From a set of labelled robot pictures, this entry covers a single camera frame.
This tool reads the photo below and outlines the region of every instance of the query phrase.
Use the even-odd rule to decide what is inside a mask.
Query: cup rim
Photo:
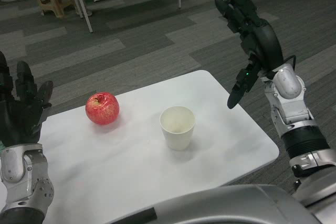
[[[193,123],[193,125],[192,125],[188,130],[186,130],[186,131],[184,131],[184,132],[175,133],[175,132],[168,131],[165,127],[162,126],[162,123],[161,123],[161,117],[162,117],[163,113],[164,113],[166,110],[171,109],[171,108],[184,108],[184,109],[189,110],[189,111],[192,113],[193,118],[194,118],[194,123]],[[171,106],[171,107],[168,107],[168,108],[166,108],[164,111],[162,111],[162,113],[161,113],[161,115],[160,115],[160,126],[161,126],[161,128],[164,129],[165,131],[169,132],[170,134],[176,134],[176,135],[179,135],[179,134],[187,133],[188,131],[190,131],[190,130],[195,126],[195,123],[196,123],[196,117],[195,117],[194,112],[193,112],[191,109],[189,109],[189,108],[187,108],[187,107],[185,107],[185,106]]]

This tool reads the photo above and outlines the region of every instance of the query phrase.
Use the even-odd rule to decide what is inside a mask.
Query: shoe
[[[88,17],[91,17],[92,16],[92,11],[91,10],[88,10],[86,9],[86,13],[88,14]]]

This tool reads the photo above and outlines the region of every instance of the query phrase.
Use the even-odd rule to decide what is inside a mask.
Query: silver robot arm
[[[1,153],[1,164],[7,199],[0,223],[42,223],[54,197],[42,145],[8,147]]]
[[[290,64],[266,76],[265,95],[271,118],[290,156],[296,181],[293,197],[323,224],[336,223],[336,151],[320,132],[304,101],[306,87]]]
[[[306,177],[318,167],[336,166],[336,151],[330,149],[307,108],[306,87],[286,63],[275,69],[272,80],[262,77],[265,95],[271,105],[271,118],[279,137],[284,141],[297,177]]]

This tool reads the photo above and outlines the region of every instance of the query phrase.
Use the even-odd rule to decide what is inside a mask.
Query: cable
[[[287,59],[284,60],[284,63],[286,63],[287,61],[289,61],[290,59],[293,59],[293,70],[295,70],[295,66],[296,66],[296,55],[292,55],[292,56],[289,56]]]

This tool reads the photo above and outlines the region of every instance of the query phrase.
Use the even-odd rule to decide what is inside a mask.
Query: robot forearm
[[[1,153],[1,179],[7,188],[0,224],[42,223],[54,197],[41,144],[14,145]]]
[[[273,79],[262,77],[271,117],[284,141],[290,165],[297,177],[308,176],[322,166],[336,165],[331,150],[304,101],[306,87],[290,64],[273,70]]]

